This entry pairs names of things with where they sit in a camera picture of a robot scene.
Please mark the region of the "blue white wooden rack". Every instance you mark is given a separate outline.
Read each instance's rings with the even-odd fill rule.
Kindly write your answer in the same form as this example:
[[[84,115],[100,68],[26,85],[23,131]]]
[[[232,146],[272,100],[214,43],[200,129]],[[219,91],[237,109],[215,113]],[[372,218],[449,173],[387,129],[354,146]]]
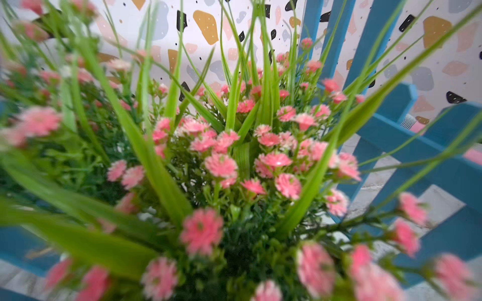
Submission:
[[[34,1],[6,2],[25,21],[39,22],[46,13],[46,9],[36,13],[28,6]],[[294,52],[309,61],[324,60],[321,75],[315,84],[321,93],[328,91],[329,83],[334,83],[339,90],[347,89],[361,75],[364,65],[370,64],[373,69],[369,73],[367,86],[360,94],[364,99],[386,87],[392,78],[415,62],[416,57],[431,45],[437,45],[433,54],[451,41],[453,36],[467,37],[469,27],[481,14],[481,3],[465,2],[462,7],[468,9],[469,13],[455,25],[426,15],[407,20],[403,27],[410,31],[413,42],[421,43],[423,48],[400,72],[393,74],[378,89],[372,90],[372,84],[384,70],[382,60],[391,53],[403,55],[410,49],[400,38],[389,41],[403,3],[372,3],[349,78],[342,81],[335,74],[335,60],[345,34],[351,31],[349,16],[353,1],[335,1],[333,12],[325,15],[321,14],[321,1],[89,2],[96,14],[87,28],[99,39],[99,61],[134,63],[134,53],[148,48],[151,58],[156,62],[148,76],[165,88],[171,86],[171,74],[179,66],[180,82],[185,89],[193,90],[199,75],[204,74],[204,83],[212,91],[220,92],[227,88],[228,74],[235,70],[240,61],[238,43],[244,43],[246,50],[253,50],[256,66],[263,68],[263,44],[269,42],[273,57]],[[19,38],[11,32],[6,10],[1,6],[2,38],[13,46],[20,44]],[[339,152],[355,156],[361,164],[361,181],[338,185],[338,189],[350,198],[348,212],[344,218],[323,214],[321,220],[324,224],[357,218],[379,204],[384,204],[388,209],[395,208],[390,193],[418,173],[424,167],[425,160],[445,151],[469,121],[476,114],[481,114],[480,109],[459,104],[438,117],[422,134],[402,129],[400,120],[416,98],[415,87],[403,84],[402,80],[419,71],[423,61],[417,62],[395,85],[394,90],[383,97],[381,106],[369,121],[339,146]],[[419,195],[428,186],[437,185],[466,200],[469,205],[464,209],[465,213],[480,213],[481,168],[462,157],[480,139],[481,123],[464,139],[461,149],[453,157],[424,176],[409,192],[425,204]],[[429,206],[425,206],[426,220],[420,225],[413,224],[415,232],[416,227],[423,227],[428,222]],[[460,233],[461,229],[453,228],[448,233],[450,244],[443,246],[434,235],[421,238],[416,232],[422,242],[423,252],[415,257],[402,255],[385,242],[375,242],[369,253],[374,261],[394,254],[396,264],[414,268],[420,267],[422,261],[431,255],[453,251],[466,265],[467,256],[455,246],[455,237]],[[1,256],[45,276],[45,267],[65,257],[61,253],[55,254],[53,248],[46,247],[35,235],[30,241],[20,235],[2,239]]]

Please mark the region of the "pink flower pot front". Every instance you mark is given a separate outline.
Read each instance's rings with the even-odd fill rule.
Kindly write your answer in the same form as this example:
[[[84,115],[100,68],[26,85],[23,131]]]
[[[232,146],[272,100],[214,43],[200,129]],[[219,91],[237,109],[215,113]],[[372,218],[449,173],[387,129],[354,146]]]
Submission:
[[[339,146],[436,44],[367,99],[370,64],[347,89],[321,93],[324,60],[273,57],[269,42],[263,68],[238,43],[226,89],[200,74],[187,90],[179,66],[168,88],[149,78],[148,48],[134,63],[100,62],[89,1],[30,2],[46,9],[39,22],[1,6],[20,40],[1,39],[1,228],[21,226],[64,254],[44,268],[49,290],[75,289],[78,300],[404,300],[414,274],[447,298],[472,298],[476,282],[453,251],[414,268],[369,252],[375,242],[423,252],[412,226],[427,208],[409,189],[461,149],[481,114],[390,193],[395,208],[321,220],[344,218],[350,198],[338,185],[362,179]]]

